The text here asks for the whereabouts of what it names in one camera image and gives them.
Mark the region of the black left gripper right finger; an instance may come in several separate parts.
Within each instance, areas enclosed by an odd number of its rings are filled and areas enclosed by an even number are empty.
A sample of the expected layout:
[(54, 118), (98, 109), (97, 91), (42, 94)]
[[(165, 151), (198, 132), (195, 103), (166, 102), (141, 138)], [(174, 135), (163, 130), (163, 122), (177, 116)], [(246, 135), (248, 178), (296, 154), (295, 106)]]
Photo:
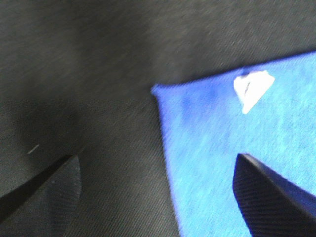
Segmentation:
[(314, 237), (316, 197), (250, 154), (238, 154), (233, 192), (253, 237)]

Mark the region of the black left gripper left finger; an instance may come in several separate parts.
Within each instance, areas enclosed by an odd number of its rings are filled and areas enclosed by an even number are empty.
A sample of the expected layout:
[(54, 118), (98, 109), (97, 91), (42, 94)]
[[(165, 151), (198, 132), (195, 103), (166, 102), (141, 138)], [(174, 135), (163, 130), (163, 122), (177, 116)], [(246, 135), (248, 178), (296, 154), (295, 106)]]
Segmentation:
[(81, 195), (77, 156), (64, 156), (0, 198), (2, 237), (62, 237)]

